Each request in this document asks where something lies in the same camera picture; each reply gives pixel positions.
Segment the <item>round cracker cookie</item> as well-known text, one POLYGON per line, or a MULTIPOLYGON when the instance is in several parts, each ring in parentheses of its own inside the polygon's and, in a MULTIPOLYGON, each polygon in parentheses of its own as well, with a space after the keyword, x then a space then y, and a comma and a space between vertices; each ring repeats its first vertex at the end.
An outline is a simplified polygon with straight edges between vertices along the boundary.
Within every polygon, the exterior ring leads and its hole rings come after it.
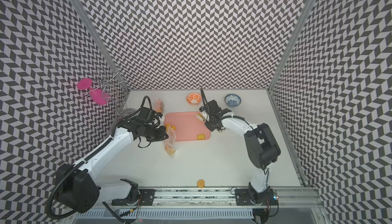
POLYGON ((198 188, 204 188, 205 187, 205 181, 203 179, 200 179, 197 181, 197 187, 198 188))

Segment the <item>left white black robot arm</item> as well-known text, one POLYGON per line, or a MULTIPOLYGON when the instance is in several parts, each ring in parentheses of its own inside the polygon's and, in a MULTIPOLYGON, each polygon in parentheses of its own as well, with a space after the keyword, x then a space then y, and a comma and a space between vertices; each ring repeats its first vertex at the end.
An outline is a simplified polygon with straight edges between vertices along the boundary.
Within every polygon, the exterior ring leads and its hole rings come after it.
POLYGON ((75 213, 85 213, 96 203, 108 208, 112 201, 138 206, 142 195, 136 182, 121 178, 102 183, 97 177, 131 144, 142 148, 143 140, 151 145, 168 138, 162 114, 153 109, 150 97, 144 96, 141 106, 120 120, 96 148, 73 164, 65 163, 57 169, 55 186, 45 206, 46 215, 61 220, 75 213))

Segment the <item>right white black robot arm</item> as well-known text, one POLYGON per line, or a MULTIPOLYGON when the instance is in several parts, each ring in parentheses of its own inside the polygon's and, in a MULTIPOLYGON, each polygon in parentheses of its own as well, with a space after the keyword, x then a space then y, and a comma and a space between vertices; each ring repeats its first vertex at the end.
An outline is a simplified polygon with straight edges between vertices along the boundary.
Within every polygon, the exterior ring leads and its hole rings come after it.
POLYGON ((281 155, 281 149, 270 127, 265 123, 248 123, 245 118, 235 115, 230 109, 222 109, 215 100, 208 101, 203 89, 200 89, 200 93, 203 106, 199 111, 206 128, 211 132, 229 129, 245 140, 248 157, 256 167, 249 183, 251 203, 270 203, 271 168, 281 155))

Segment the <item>clear resealable bag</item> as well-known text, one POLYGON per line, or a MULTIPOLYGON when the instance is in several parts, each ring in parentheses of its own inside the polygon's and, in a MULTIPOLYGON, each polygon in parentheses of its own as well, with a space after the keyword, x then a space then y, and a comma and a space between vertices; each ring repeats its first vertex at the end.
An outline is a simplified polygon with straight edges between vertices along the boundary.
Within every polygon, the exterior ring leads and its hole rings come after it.
POLYGON ((157 113, 163 114, 163 110, 164 110, 164 103, 163 103, 163 101, 161 99, 156 98, 155 102, 153 104, 153 109, 157 113))
POLYGON ((164 140, 164 148, 167 144, 171 145, 175 149, 175 142, 176 142, 176 133, 175 129, 171 127, 168 132, 166 132, 168 138, 164 140))

